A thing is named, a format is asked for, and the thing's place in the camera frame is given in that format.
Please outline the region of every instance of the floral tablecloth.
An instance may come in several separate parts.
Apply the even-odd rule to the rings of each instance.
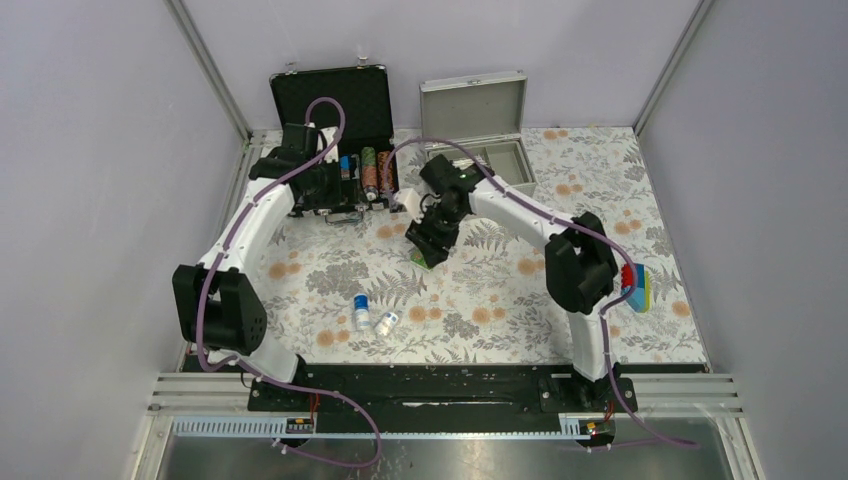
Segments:
[[[417,135],[398,130],[402,141]],[[612,348],[624,363],[704,362],[705,354],[633,131],[525,129],[538,186],[534,198],[579,215],[591,211],[652,279],[652,305],[610,311]],[[267,152],[279,133],[266,136]],[[403,187],[421,185],[423,152],[400,153]],[[507,229],[471,218],[451,258],[426,271],[408,260],[405,214],[368,212],[357,225],[286,219],[260,263],[257,291],[269,330],[313,363],[562,363],[572,343],[565,312],[545,287],[542,253]],[[353,297],[367,293],[372,319],[394,311],[388,337],[358,332]]]

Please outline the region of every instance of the metal platform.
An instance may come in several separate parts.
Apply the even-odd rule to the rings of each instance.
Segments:
[[[706,373],[628,373],[626,376],[633,380],[633,387],[639,400],[640,415],[643,418],[648,419],[652,423],[659,422],[655,423],[658,428],[663,428],[664,425],[671,425],[673,427],[674,425],[696,424],[706,426],[704,428],[709,427],[709,429],[715,432],[716,442],[718,442],[716,445],[720,446],[719,452],[724,459],[722,462],[726,462],[729,472],[726,478],[764,478],[756,453],[751,446],[751,437],[748,432],[742,403],[736,394],[733,379],[729,375]],[[244,381],[245,384],[250,385],[252,376],[246,374]],[[239,429],[236,426],[246,423],[278,424],[281,419],[287,417],[308,416],[307,412],[249,412],[247,410],[247,404],[251,390],[246,388],[245,384],[242,384],[240,375],[235,373],[161,374],[156,383],[156,388],[148,408],[149,413],[146,419],[145,433],[142,441],[139,443],[141,447],[137,452],[137,465],[133,478],[160,478],[158,477],[160,467],[169,448],[171,451],[170,455],[173,456],[180,455],[179,452],[181,450],[178,448],[180,445],[186,447],[186,445],[197,446],[202,444],[213,450],[217,446],[238,441],[242,442],[238,444],[245,446],[245,448],[254,445],[255,442],[264,441],[266,443],[262,445],[266,445],[269,444],[267,443],[267,438],[270,438],[270,436],[265,436],[264,433],[244,435],[243,433],[239,433]],[[562,415],[563,432],[567,428],[565,425],[570,421],[592,417],[594,417],[592,414]],[[626,414],[616,413],[614,418],[624,428],[624,431],[630,432],[628,436],[633,438],[645,438],[647,436],[644,432],[635,429],[636,427],[632,425],[632,421],[627,418]],[[214,440],[223,443],[209,443],[212,441],[210,439],[211,435],[198,435],[197,432],[188,432],[189,434],[186,435],[186,428],[191,428],[187,426],[197,425],[197,421],[201,419],[207,422],[215,422],[214,428],[210,427],[215,430]],[[370,440],[367,440],[369,438],[369,435],[363,434],[325,434],[321,435],[320,441],[330,442],[326,443],[325,448],[335,452],[339,451],[339,449],[344,449],[343,445],[351,445],[350,448],[360,451],[361,455],[367,455],[369,451],[368,447],[372,443]],[[395,435],[387,434],[384,435],[384,439],[390,445],[396,444],[397,448],[400,448],[400,445],[410,445],[403,442],[432,441],[435,439],[439,439],[439,441],[460,442],[459,444],[462,445],[468,442],[475,444],[484,442],[487,445],[486,448],[494,449],[502,447],[488,447],[491,441],[506,442],[510,445],[513,445],[516,441],[520,441],[520,443],[528,445],[538,444],[540,448],[542,448],[541,446],[549,448],[550,445],[576,445],[574,442],[566,440],[565,436],[562,436],[562,438],[560,436],[551,437],[550,433],[547,432],[539,432],[536,435],[526,433],[516,435],[512,432],[485,435],[475,434],[475,432],[443,435],[404,433]],[[318,441],[319,439],[315,438],[315,440],[310,440],[310,443]],[[683,455],[681,458],[694,458],[685,456],[682,451],[677,452],[668,447],[647,446],[640,448],[645,452],[644,455],[648,456],[655,454],[655,452],[652,452],[653,450],[661,449]],[[233,450],[231,454],[234,457],[238,456],[240,455],[238,453],[239,451],[241,450]]]

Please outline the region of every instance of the white plastic part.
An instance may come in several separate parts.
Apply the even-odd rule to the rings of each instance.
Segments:
[[[224,233],[221,234],[215,245],[200,259],[201,265],[206,267],[212,265],[215,256],[220,252],[224,252],[224,242],[227,234],[232,229],[233,224],[239,215],[241,215],[245,206],[252,204],[253,197],[273,181],[274,179],[271,178],[257,178],[248,182],[241,204],[224,229]],[[251,275],[252,272],[255,272],[262,253],[268,245],[268,240],[274,234],[277,227],[279,227],[280,222],[292,211],[293,207],[294,195],[292,194],[291,187],[288,185],[277,185],[262,197],[241,223],[241,227],[236,232],[235,237],[233,237],[229,250],[224,252],[224,260],[218,266],[218,271],[226,272],[231,268],[236,268],[239,272],[246,275]]]
[[[497,175],[495,175],[495,180],[501,185],[507,184],[504,179]],[[542,211],[550,212],[551,215],[561,218],[572,217],[572,215],[542,205],[513,187],[507,186],[506,189]],[[565,231],[565,227],[551,223],[550,216],[536,215],[518,202],[506,197],[488,180],[483,180],[475,185],[474,191],[468,196],[468,200],[471,211],[475,214],[494,220],[512,230],[540,252],[545,251],[545,245],[548,244],[551,235]]]
[[[495,176],[495,180],[501,185],[506,185],[506,182],[498,176]],[[568,219],[572,218],[573,215],[545,207],[512,187],[507,186],[506,188],[510,193],[523,198],[540,210],[550,212],[550,215],[544,217],[529,212],[526,208],[499,192],[488,180],[483,180],[475,185],[474,191],[469,195],[471,210],[481,217],[494,220],[512,230],[536,249],[544,252],[545,245],[548,244],[551,235],[566,230],[565,227],[553,223],[551,215]],[[604,343],[597,308],[589,315],[566,313],[571,328],[571,339],[574,343],[574,370],[592,381],[603,378],[607,375],[607,370],[604,362]],[[612,354],[610,354],[610,362],[615,363],[615,356]]]
[[[338,132],[338,131],[339,131],[338,127],[327,127],[327,128],[321,129],[321,133],[324,134],[324,138],[327,139],[328,144],[329,144],[329,142],[333,141],[333,137],[336,135],[336,132]],[[323,140],[321,140],[321,137],[319,136],[318,137],[318,151],[320,152],[321,150],[324,150],[325,148],[327,148],[327,145],[324,145]],[[330,150],[330,152],[327,155],[324,156],[324,163],[337,163],[338,161],[339,161],[339,147],[337,145],[337,146],[333,147],[333,149]]]
[[[295,370],[297,370],[297,355],[283,347],[267,330],[259,348],[249,356],[242,356],[242,358],[253,368],[259,370],[262,376],[284,383],[291,382],[294,379]]]
[[[603,300],[589,315],[566,312],[571,328],[571,340],[574,343],[574,370],[588,380],[595,381],[607,375],[604,361],[604,338],[601,332],[601,319],[598,308]],[[610,353],[610,365],[615,364],[615,354]]]
[[[412,188],[401,188],[395,193],[395,201],[404,206],[412,220],[421,223],[424,212],[421,211],[421,195]]]

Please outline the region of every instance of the white wall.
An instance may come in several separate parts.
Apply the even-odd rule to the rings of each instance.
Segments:
[[[268,78],[389,68],[396,126],[420,123],[418,84],[523,69],[527,126],[632,125],[698,0],[187,0],[253,128],[279,128]]]
[[[716,2],[642,138],[772,479],[848,471],[848,3]]]
[[[0,477],[114,479],[239,140],[161,1],[0,7]]]

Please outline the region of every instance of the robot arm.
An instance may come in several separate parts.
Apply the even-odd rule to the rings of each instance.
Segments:
[[[320,205],[334,201],[333,172],[338,178],[338,151],[334,147],[324,163],[316,165],[292,181],[276,185],[256,201],[259,192],[285,173],[303,164],[326,148],[337,128],[319,131],[308,125],[286,125],[284,143],[267,158],[254,165],[250,181],[236,214],[215,245],[197,265],[180,265],[173,275],[174,295],[180,329],[186,341],[194,342],[201,287],[207,275],[213,275],[204,315],[204,343],[219,357],[235,356],[253,365],[263,374],[289,382],[297,368],[297,356],[266,335],[267,314],[254,290],[253,276],[258,271],[262,251],[274,231],[295,205]],[[215,258],[223,260],[209,272]]]
[[[554,224],[551,217],[534,214],[499,192],[483,173],[471,166],[460,170],[444,156],[427,162],[421,177],[438,196],[435,204],[419,212],[416,195],[399,192],[414,220],[406,232],[432,268],[447,259],[459,235],[459,223],[476,214],[503,225],[545,253],[548,293],[568,315],[574,341],[573,365],[590,381],[606,375],[600,320],[594,306],[613,292],[617,266],[608,245],[575,230]],[[495,179],[506,185],[500,177]],[[532,198],[512,191],[551,216],[561,215]],[[574,223],[604,234],[601,221],[591,213]]]

